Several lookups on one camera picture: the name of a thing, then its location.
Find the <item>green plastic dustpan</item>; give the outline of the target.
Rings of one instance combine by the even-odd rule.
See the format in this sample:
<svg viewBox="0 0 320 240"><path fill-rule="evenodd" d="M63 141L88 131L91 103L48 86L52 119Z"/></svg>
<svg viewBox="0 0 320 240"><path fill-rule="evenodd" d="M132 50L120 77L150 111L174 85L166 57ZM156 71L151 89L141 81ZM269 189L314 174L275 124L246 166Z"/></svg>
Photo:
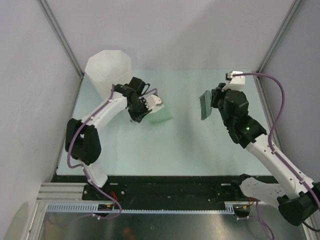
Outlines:
<svg viewBox="0 0 320 240"><path fill-rule="evenodd" d="M128 110L128 113L131 119L137 123L147 121L152 125L158 125L173 119L171 112L164 105L156 107L153 110L147 110L146 107L138 112Z"/></svg>

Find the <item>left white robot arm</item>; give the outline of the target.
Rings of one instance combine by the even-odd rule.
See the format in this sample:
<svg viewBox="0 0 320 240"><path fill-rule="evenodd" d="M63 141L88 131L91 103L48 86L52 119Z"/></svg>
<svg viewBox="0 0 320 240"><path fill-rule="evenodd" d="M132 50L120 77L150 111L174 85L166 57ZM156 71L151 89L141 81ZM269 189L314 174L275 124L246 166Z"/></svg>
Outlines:
<svg viewBox="0 0 320 240"><path fill-rule="evenodd" d="M81 167L90 184L95 185L93 194L100 200L110 196L111 188L105 184L108 175L99 163L102 144L99 132L121 111L127 110L131 120L140 123L151 112L143 90L150 84L133 77L129 83L111 86L109 98L92 113L81 118L71 118L67 123L65 151L67 165L74 169Z"/></svg>

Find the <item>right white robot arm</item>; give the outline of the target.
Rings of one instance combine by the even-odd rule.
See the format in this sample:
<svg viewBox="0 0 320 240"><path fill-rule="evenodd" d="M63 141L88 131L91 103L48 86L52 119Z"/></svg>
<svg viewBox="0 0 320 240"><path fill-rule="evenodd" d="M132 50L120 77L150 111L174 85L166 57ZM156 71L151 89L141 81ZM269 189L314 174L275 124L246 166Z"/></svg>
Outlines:
<svg viewBox="0 0 320 240"><path fill-rule="evenodd" d="M235 144L255 156L276 179L264 183L247 174L240 175L230 188L231 196L242 201L253 197L279 210L293 226L299 226L320 208L320 184L306 176L269 140L262 125L248 114L249 102L239 90L220 83L201 96L201 118L218 109L222 122Z"/></svg>

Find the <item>green hand brush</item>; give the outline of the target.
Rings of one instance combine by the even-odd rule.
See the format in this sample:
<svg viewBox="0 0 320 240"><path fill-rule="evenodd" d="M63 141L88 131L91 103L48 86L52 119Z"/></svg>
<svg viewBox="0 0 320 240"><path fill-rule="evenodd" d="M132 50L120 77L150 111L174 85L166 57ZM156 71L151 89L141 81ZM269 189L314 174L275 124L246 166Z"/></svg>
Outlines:
<svg viewBox="0 0 320 240"><path fill-rule="evenodd" d="M212 113L212 92L210 90L206 90L200 97L200 119L204 121L207 119Z"/></svg>

